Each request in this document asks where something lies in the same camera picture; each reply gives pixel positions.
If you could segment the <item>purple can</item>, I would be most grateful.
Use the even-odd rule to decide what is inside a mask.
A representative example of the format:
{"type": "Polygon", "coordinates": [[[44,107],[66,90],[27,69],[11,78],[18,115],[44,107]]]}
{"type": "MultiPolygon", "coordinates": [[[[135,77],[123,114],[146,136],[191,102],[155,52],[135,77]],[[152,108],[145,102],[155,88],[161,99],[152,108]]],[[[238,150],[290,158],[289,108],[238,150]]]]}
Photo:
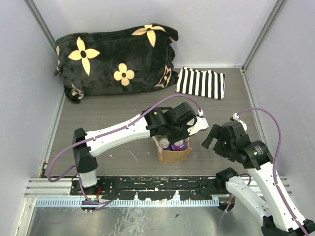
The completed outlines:
{"type": "Polygon", "coordinates": [[[174,151],[184,151],[187,149],[186,139],[179,140],[177,142],[171,143],[171,148],[174,151]]]}
{"type": "Polygon", "coordinates": [[[158,144],[163,150],[171,150],[171,143],[167,138],[159,139],[158,144]]]}

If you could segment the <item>aluminium rail frame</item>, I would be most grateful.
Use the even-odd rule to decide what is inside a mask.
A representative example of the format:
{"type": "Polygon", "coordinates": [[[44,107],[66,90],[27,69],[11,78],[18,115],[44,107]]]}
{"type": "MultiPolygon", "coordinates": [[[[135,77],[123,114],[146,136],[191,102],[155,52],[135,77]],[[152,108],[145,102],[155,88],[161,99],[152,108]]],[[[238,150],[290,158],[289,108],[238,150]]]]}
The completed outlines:
{"type": "MultiPolygon", "coordinates": [[[[46,178],[31,178],[27,184],[24,198],[70,196],[71,178],[62,178],[57,182],[50,182],[46,178]]],[[[293,196],[287,178],[282,177],[281,180],[289,196],[293,196]]],[[[253,178],[249,186],[256,194],[262,196],[261,190],[253,178]]]]}

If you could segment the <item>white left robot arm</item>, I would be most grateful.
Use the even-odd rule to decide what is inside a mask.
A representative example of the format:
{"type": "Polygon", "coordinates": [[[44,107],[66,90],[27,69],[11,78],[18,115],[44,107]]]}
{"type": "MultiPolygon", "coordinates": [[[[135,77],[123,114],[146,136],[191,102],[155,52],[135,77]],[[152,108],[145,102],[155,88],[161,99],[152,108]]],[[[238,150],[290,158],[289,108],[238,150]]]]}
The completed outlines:
{"type": "Polygon", "coordinates": [[[192,128],[203,117],[203,111],[181,103],[175,108],[151,106],[141,114],[108,128],[85,132],[77,129],[73,135],[73,155],[81,189],[88,195],[98,190],[96,157],[122,144],[154,136],[166,136],[171,143],[193,135],[192,128]]]}

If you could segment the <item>black floral plush blanket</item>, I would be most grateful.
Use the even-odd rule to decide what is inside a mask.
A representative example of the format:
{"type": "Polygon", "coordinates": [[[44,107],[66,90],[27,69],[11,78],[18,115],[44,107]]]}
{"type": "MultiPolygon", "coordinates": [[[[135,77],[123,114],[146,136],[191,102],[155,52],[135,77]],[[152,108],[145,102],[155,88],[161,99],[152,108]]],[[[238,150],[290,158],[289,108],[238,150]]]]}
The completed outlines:
{"type": "Polygon", "coordinates": [[[54,75],[73,103],[85,96],[164,89],[177,82],[171,44],[178,39],[176,29],[160,24],[68,34],[56,40],[54,75]]]}

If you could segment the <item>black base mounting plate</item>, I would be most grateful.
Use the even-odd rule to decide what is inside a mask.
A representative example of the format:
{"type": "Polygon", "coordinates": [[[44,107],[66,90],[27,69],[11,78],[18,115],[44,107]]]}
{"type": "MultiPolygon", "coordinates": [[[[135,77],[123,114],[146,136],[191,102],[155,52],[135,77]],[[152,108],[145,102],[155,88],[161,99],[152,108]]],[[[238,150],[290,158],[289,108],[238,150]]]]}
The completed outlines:
{"type": "Polygon", "coordinates": [[[102,176],[96,185],[80,188],[78,180],[71,184],[71,196],[98,195],[102,200],[150,199],[171,200],[179,194],[180,200],[211,200],[214,195],[225,196],[229,192],[219,185],[215,177],[162,177],[162,176],[102,176]]]}

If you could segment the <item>burlap canvas tote bag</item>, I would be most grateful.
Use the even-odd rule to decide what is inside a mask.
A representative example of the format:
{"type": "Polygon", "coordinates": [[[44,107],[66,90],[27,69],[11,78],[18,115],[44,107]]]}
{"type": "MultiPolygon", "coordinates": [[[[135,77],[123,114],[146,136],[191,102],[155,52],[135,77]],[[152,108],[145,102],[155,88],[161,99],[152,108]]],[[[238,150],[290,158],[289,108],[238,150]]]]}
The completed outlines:
{"type": "Polygon", "coordinates": [[[162,136],[152,137],[153,141],[156,144],[157,157],[160,164],[177,163],[188,159],[188,156],[192,151],[192,148],[189,146],[189,143],[187,143],[184,150],[166,150],[163,149],[162,146],[158,143],[161,138],[162,136]]]}

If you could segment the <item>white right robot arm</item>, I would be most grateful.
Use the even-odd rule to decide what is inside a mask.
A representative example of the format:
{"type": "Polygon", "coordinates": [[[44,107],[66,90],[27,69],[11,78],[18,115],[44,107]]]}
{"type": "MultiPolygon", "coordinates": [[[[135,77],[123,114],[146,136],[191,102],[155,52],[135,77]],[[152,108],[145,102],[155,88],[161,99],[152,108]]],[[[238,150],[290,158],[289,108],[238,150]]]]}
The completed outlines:
{"type": "Polygon", "coordinates": [[[242,121],[215,124],[202,143],[232,162],[243,165],[257,183],[262,196],[258,196],[234,169],[227,168],[216,174],[216,188],[220,193],[234,195],[258,220],[265,236],[308,236],[315,231],[313,220],[306,219],[286,192],[277,171],[274,158],[260,140],[250,141],[242,121]]]}

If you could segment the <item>black white striped cloth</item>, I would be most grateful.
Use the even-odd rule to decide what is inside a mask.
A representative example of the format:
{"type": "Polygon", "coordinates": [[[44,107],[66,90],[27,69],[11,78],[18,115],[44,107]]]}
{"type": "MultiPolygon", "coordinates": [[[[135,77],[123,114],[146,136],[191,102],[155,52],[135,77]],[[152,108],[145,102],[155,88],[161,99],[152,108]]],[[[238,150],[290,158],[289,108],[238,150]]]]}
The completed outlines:
{"type": "Polygon", "coordinates": [[[175,91],[177,93],[222,100],[226,75],[213,70],[183,67],[180,70],[175,91]]]}

